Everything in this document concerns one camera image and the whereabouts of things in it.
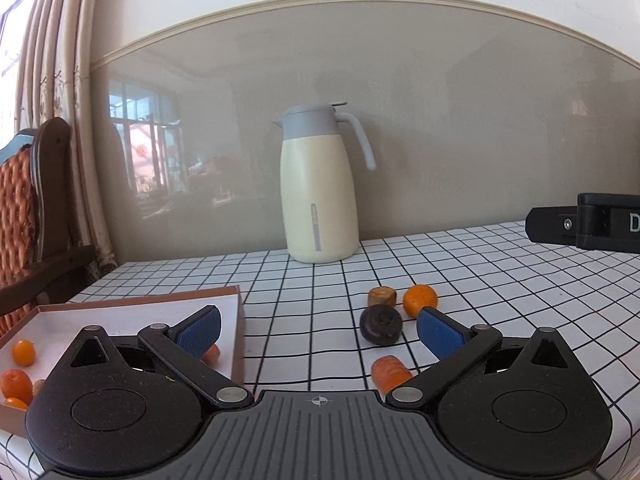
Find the blue fabric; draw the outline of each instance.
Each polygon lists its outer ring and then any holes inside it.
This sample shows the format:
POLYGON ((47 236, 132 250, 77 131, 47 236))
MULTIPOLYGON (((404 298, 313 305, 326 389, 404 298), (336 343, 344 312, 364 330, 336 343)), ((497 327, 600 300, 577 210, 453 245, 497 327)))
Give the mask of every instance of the blue fabric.
POLYGON ((465 343, 464 336, 448 324, 421 310, 417 319, 418 338, 433 355, 442 360, 465 343))
POLYGON ((196 359, 200 359, 220 337, 220 311, 213 308, 197 321, 183 329, 176 337, 176 344, 196 359))

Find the blue gripper pad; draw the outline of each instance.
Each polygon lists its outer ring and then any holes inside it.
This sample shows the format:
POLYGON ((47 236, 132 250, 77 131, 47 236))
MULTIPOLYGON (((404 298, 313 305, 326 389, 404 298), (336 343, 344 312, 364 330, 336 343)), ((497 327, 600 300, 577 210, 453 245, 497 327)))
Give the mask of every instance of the blue gripper pad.
POLYGON ((462 333, 426 308, 418 314, 417 330, 418 338, 422 344, 440 360, 455 352, 465 343, 465 336, 462 333))
POLYGON ((215 305, 207 305, 169 329, 169 338, 192 357, 200 359, 220 337, 222 319, 215 305))

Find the wooden armrest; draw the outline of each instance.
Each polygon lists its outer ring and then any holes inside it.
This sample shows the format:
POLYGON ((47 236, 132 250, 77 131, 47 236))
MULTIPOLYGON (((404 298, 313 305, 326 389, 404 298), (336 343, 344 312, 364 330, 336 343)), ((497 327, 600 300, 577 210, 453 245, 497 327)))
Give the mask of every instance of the wooden armrest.
POLYGON ((93 246, 76 247, 30 264, 0 288, 0 316, 35 300, 51 282, 95 258, 93 246))

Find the gray ribbed plate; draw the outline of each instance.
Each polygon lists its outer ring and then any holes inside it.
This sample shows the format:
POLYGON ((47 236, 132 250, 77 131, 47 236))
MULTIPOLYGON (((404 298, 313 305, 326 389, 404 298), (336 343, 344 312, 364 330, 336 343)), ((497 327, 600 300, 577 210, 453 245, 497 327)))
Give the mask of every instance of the gray ribbed plate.
POLYGON ((137 478, 495 479, 449 453, 421 415, 390 410, 374 392, 265 392, 247 410, 216 415, 185 453, 137 478))

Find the jug handle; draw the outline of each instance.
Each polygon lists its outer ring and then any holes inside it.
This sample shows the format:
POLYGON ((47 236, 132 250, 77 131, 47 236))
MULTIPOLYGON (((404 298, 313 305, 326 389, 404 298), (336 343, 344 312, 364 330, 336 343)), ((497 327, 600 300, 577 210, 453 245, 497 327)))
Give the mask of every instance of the jug handle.
POLYGON ((376 159, 373 157, 373 151, 371 150, 371 145, 369 144, 369 139, 367 139, 367 134, 360 124, 360 121, 355 115, 348 114, 347 112, 336 112, 335 120, 339 123, 349 123, 353 128, 353 131, 356 132, 356 137, 360 141, 360 147, 362 148, 362 154, 364 155, 364 161, 367 164, 367 169, 369 171, 376 171, 378 168, 376 166, 376 159))

